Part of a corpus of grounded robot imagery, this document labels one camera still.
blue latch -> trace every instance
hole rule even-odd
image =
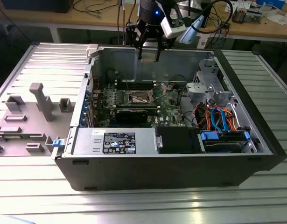
[[[91,92],[89,92],[88,90],[85,91],[85,97],[90,97],[91,96]]]
[[[64,147],[66,139],[57,139],[53,141],[53,147]]]
[[[248,132],[244,132],[245,137],[247,138],[247,140],[250,139],[250,134]]]
[[[202,132],[201,139],[202,140],[219,140],[219,136],[216,132]]]

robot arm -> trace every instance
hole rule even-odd
[[[182,43],[191,43],[197,32],[214,33],[223,26],[210,32],[199,31],[203,20],[203,14],[210,10],[212,5],[218,1],[227,2],[230,5],[231,13],[225,23],[232,15],[232,5],[229,0],[215,0],[208,5],[196,18],[183,18],[175,0],[141,0],[139,8],[139,19],[136,23],[127,24],[126,33],[132,47],[139,50],[138,59],[141,60],[142,48],[144,46],[157,45],[155,61],[160,57],[160,52],[170,49],[176,38],[184,34]]]

power supply label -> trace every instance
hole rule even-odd
[[[135,133],[105,133],[104,154],[136,154]]]

electronic device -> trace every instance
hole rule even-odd
[[[164,49],[170,49],[177,37],[184,34],[186,28],[191,30],[186,32],[186,40],[183,43],[191,43],[193,38],[196,36],[197,32],[200,33],[215,33],[223,26],[219,26],[217,29],[210,32],[200,31],[199,28],[194,26],[195,21],[203,18],[207,19],[212,8],[212,5],[216,2],[224,1],[230,6],[230,15],[225,21],[227,23],[232,15],[232,4],[229,0],[215,0],[206,4],[204,8],[194,17],[188,17],[189,13],[183,17],[184,10],[187,9],[191,12],[191,1],[181,2],[177,4],[175,0],[142,0],[139,6],[139,19],[136,23],[127,23],[126,33],[129,43],[132,47],[139,50],[138,60],[144,60],[142,58],[142,48],[144,46],[154,46],[157,47],[157,52],[154,55],[154,62],[159,61],[160,53]]]
[[[232,15],[232,21],[237,23],[243,22],[260,22],[263,15],[258,9],[245,9],[237,7]]]
[[[74,0],[1,0],[5,9],[67,13]]]
[[[287,157],[265,113],[287,92],[251,52],[170,49],[146,63],[127,46],[67,46],[31,46],[1,87],[0,156],[52,156],[75,190],[238,186]]]
[[[87,55],[68,137],[53,142],[73,189],[238,186],[286,158],[220,50],[143,63],[134,48],[92,44]]]
[[[203,9],[205,9],[210,4],[211,4],[211,0],[202,0],[201,2],[195,1],[195,0],[190,0],[190,1],[187,0],[187,1],[181,1],[177,3],[182,16],[188,17],[188,11],[190,11],[191,18],[195,18],[196,16],[198,16],[203,11]],[[201,28],[206,27],[208,18],[210,15],[210,11],[211,11],[211,7],[207,8],[207,10],[203,12],[204,20],[200,26]]]
[[[268,1],[267,0],[257,0],[256,3],[259,5],[275,6],[281,10],[285,4],[285,1],[284,0],[268,0]]]

black cable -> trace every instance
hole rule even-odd
[[[227,34],[228,34],[228,32],[229,32],[229,29],[225,29],[225,39],[224,39],[224,42],[223,42],[223,45],[222,45],[222,49],[223,49],[223,47],[224,47],[224,45],[225,45],[225,43],[226,43],[226,39],[227,39]]]
[[[19,57],[22,57],[22,54],[17,54],[17,52],[12,49],[11,45],[7,42],[7,37],[5,35],[3,35],[2,33],[0,33],[0,35],[2,36],[5,44],[12,50],[12,52],[16,53],[16,55],[18,55]],[[16,47],[17,49],[21,50],[22,52],[25,52],[24,50],[22,50],[18,46],[14,45],[14,44],[13,44],[13,46]],[[5,61],[3,61],[1,58],[0,58],[0,61],[7,66],[11,66],[11,67],[13,66],[13,64],[8,64]]]
[[[192,112],[192,111],[187,111],[187,112],[183,113],[183,112],[182,112],[182,109],[181,109],[181,99],[182,99],[182,94],[184,93],[185,89],[186,89],[186,86],[184,86],[184,88],[182,89],[182,92],[181,92],[181,95],[180,95],[180,99],[179,99],[180,112],[181,112],[181,115],[182,115],[187,121],[189,121],[192,126],[196,126],[196,125],[193,123],[192,120],[190,120],[189,118],[187,118],[187,117],[185,116],[186,113],[189,113],[189,112]]]
[[[99,11],[90,12],[90,11],[91,11],[91,10],[90,10],[90,7],[103,5],[103,4],[105,4],[105,3],[107,2],[107,0],[104,0],[104,2],[102,2],[102,3],[92,4],[92,5],[89,5],[89,6],[86,6],[86,4],[85,4],[86,0],[83,0],[83,1],[84,1],[84,8],[85,8],[85,10],[87,11],[86,13],[87,13],[88,15],[96,16],[96,17],[99,18],[99,19],[102,18],[102,17],[99,15],[99,14],[100,14]]]
[[[173,77],[176,77],[176,76],[180,76],[180,77],[182,77],[186,82],[188,82],[187,79],[185,78],[185,76],[183,76],[183,75],[181,75],[181,74],[175,74],[175,75],[171,76],[168,81],[171,82],[171,79],[172,79]]]
[[[115,5],[107,6],[105,8],[100,8],[100,9],[97,9],[97,10],[89,10],[88,9],[89,7],[92,7],[92,6],[103,5],[105,3],[105,2],[103,2],[103,3],[99,3],[99,4],[90,5],[90,6],[87,7],[87,10],[85,9],[86,11],[83,11],[83,10],[80,10],[80,9],[76,8],[76,4],[81,2],[81,1],[83,1],[83,0],[78,0],[78,1],[76,1],[73,4],[73,9],[75,9],[76,11],[81,12],[81,13],[94,13],[94,12],[102,11],[102,10],[107,9],[107,8],[111,8],[111,7],[117,6],[117,4],[115,4]]]
[[[1,7],[0,7],[0,11],[2,12],[2,14],[20,31],[20,33],[22,33],[22,35],[28,40],[29,43],[31,43],[31,40],[22,32],[22,30],[20,30],[20,28],[2,11]]]
[[[227,29],[225,29],[225,35],[224,35],[223,37],[221,37],[221,39],[217,39],[216,41],[214,41],[214,42],[212,43],[212,45],[215,45],[218,41],[223,40],[223,38],[225,38],[225,39],[224,39],[224,43],[225,43],[227,33],[228,33],[228,30],[227,30]]]
[[[213,14],[213,15],[215,15],[215,16],[217,17],[217,21],[218,21],[218,23],[220,24],[220,23],[222,22],[222,19],[221,19],[221,17],[218,15],[218,12],[217,12],[216,8],[215,8],[215,7],[212,7],[212,8],[214,9],[215,13],[211,13],[211,14]]]
[[[211,41],[208,43],[208,45],[206,45],[204,48],[208,48],[209,45],[211,45],[211,47],[213,46],[213,40],[216,37],[217,33],[215,33],[215,35],[212,37]]]
[[[188,17],[190,17],[191,14],[191,0],[188,1]]]
[[[120,13],[120,6],[118,6],[117,11],[117,42],[119,43],[119,13]]]
[[[123,45],[125,44],[125,6],[123,6]]]
[[[213,2],[211,2],[206,8],[204,8],[204,10],[199,13],[195,19],[193,21],[196,21],[204,12],[206,12],[207,10],[209,10],[216,2],[220,2],[220,1],[224,1],[226,2],[229,6],[230,6],[230,9],[231,9],[231,12],[227,18],[227,20],[225,21],[225,23],[222,25],[222,26],[219,26],[218,28],[212,30],[212,31],[201,31],[199,29],[196,29],[193,25],[191,26],[196,32],[198,33],[201,33],[201,34],[211,34],[211,33],[215,33],[217,32],[218,30],[221,30],[222,28],[225,27],[225,25],[228,23],[228,21],[231,19],[231,16],[232,16],[232,13],[233,13],[233,7],[232,7],[232,4],[229,0],[214,0]]]
[[[275,65],[275,71],[277,71],[281,67],[281,65],[286,60],[286,57],[287,57],[287,46],[284,48],[280,59],[277,61],[276,65]]]
[[[134,11],[134,9],[135,9],[135,6],[136,6],[136,0],[134,0],[133,7],[132,7],[132,9],[131,9],[131,12],[130,12],[130,15],[129,15],[129,18],[128,18],[128,23],[130,23],[131,16],[132,16],[132,14],[133,14],[133,11]]]

